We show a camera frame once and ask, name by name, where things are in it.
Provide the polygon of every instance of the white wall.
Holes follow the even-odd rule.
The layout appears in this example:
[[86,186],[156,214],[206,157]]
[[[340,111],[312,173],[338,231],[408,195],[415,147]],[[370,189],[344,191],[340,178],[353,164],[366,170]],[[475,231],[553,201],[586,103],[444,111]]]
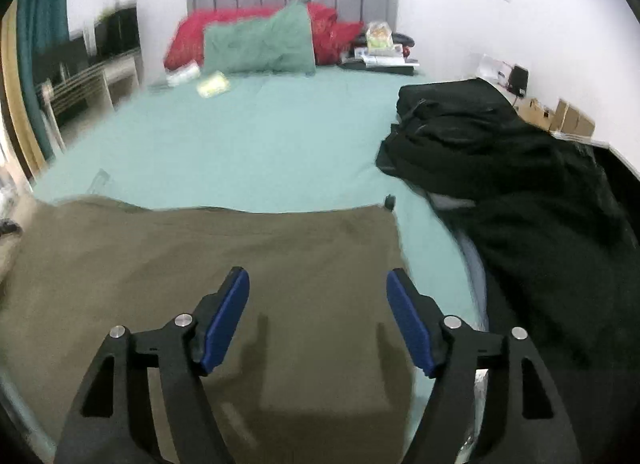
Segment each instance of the white wall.
[[[70,29],[114,2],[68,0]],[[137,2],[152,82],[186,2]],[[400,0],[398,28],[434,80],[465,77],[482,53],[526,67],[531,96],[575,104],[596,121],[596,139],[640,168],[640,24],[625,0]]]

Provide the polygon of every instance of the green pillow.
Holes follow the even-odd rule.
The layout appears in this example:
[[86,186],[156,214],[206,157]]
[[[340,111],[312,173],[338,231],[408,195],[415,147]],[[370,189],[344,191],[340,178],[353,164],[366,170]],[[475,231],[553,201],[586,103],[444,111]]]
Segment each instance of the green pillow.
[[204,71],[316,72],[306,6],[293,3],[268,19],[212,24],[204,32]]

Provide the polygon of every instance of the cardboard box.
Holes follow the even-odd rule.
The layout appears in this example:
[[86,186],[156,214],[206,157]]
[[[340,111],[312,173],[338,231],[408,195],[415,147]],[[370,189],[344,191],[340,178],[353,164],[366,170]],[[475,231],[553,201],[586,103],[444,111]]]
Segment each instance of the cardboard box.
[[523,120],[542,130],[549,130],[554,119],[553,112],[540,105],[535,98],[522,99],[515,104],[514,108]]
[[561,99],[558,102],[550,131],[560,131],[575,136],[591,137],[596,125],[590,117]]

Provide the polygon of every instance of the plastic bag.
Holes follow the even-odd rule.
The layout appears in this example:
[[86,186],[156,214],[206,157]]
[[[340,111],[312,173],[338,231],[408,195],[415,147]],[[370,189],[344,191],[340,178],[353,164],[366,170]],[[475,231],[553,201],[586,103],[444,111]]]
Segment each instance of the plastic bag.
[[391,28],[386,22],[372,22],[367,28],[367,47],[370,50],[386,50],[394,46]]

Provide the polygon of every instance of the teal curtain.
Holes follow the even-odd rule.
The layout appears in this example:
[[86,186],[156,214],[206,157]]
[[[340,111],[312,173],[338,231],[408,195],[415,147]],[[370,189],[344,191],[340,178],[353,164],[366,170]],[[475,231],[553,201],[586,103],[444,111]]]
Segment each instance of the teal curtain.
[[24,106],[40,150],[50,159],[53,150],[40,113],[31,62],[35,54],[69,39],[66,0],[18,0],[16,28]]

